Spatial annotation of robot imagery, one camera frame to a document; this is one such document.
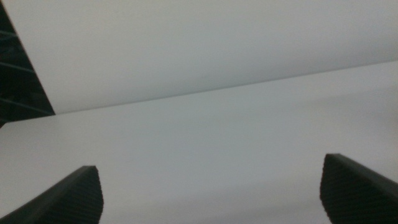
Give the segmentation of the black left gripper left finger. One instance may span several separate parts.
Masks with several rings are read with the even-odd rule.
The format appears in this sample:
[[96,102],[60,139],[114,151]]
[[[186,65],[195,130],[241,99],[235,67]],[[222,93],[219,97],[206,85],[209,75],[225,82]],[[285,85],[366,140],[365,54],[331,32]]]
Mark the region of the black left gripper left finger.
[[103,194],[96,166],[83,166],[23,206],[2,224],[98,224]]

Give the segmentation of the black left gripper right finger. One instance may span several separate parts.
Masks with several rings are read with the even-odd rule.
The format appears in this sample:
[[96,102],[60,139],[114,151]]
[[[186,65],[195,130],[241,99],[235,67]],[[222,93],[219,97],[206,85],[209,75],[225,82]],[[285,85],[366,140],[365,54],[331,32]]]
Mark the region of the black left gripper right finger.
[[341,154],[324,158],[320,200],[334,224],[397,224],[397,182]]

